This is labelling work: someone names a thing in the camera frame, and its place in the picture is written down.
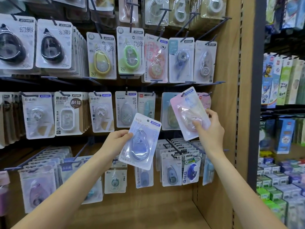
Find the hand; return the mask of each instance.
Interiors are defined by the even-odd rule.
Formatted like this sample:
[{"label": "hand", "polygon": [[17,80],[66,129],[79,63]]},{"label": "hand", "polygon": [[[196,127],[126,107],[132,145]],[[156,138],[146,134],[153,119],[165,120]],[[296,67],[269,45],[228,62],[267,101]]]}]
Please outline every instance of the hand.
[{"label": "hand", "polygon": [[220,125],[218,115],[215,111],[207,109],[206,112],[211,115],[211,126],[208,128],[208,130],[204,130],[198,121],[193,121],[193,125],[199,134],[200,142],[209,158],[211,156],[218,157],[220,155],[224,155],[222,145],[224,129]]},{"label": "hand", "polygon": [[119,155],[126,142],[132,136],[132,132],[128,133],[127,129],[111,132],[101,147],[101,150],[111,154],[111,158],[113,159],[116,155]]}]

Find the wooden shelf panel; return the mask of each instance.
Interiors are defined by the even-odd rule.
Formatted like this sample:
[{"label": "wooden shelf panel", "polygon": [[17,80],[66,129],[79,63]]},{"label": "wooden shelf panel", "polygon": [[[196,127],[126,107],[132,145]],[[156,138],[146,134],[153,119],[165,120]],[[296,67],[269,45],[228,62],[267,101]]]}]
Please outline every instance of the wooden shelf panel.
[{"label": "wooden shelf panel", "polygon": [[75,217],[67,228],[132,228],[132,229],[210,229],[193,201],[163,204],[117,213]]}]

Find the human arm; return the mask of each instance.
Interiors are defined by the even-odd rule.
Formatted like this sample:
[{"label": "human arm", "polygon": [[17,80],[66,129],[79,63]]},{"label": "human arm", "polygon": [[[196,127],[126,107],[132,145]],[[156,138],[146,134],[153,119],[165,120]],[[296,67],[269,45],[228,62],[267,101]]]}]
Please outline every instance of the human arm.
[{"label": "human arm", "polygon": [[87,194],[132,137],[128,130],[111,132],[103,146],[62,186],[19,221],[13,229],[63,228]]},{"label": "human arm", "polygon": [[199,133],[199,139],[204,150],[217,171],[218,177],[245,229],[287,229],[276,215],[250,188],[235,167],[223,153],[224,129],[220,125],[216,112],[207,110],[211,115],[211,126],[204,130],[201,124],[193,124]]}]

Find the right hand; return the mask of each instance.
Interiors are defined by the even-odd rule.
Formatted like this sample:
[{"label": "right hand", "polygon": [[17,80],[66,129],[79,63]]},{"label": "right hand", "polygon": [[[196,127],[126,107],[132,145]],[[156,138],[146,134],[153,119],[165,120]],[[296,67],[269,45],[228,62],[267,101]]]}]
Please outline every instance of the right hand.
[{"label": "right hand", "polygon": [[218,115],[215,111],[206,109],[206,112],[211,115],[210,121],[211,125],[207,130],[204,130],[201,124],[198,121],[193,121],[199,139],[204,147],[204,150],[208,157],[210,156],[220,156],[224,155],[223,153],[223,138],[224,138],[224,129],[219,123]]}]

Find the black correction tape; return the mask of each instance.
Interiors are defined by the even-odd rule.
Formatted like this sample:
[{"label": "black correction tape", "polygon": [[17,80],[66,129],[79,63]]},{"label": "black correction tape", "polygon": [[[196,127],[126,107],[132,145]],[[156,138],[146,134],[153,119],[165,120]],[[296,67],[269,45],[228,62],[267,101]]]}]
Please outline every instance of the black correction tape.
[{"label": "black correction tape", "polygon": [[53,63],[60,63],[63,61],[63,50],[59,41],[46,28],[44,30],[44,37],[41,42],[41,55],[46,60]]},{"label": "black correction tape", "polygon": [[5,24],[0,30],[0,60],[13,63],[25,60],[26,52],[21,40]]}]

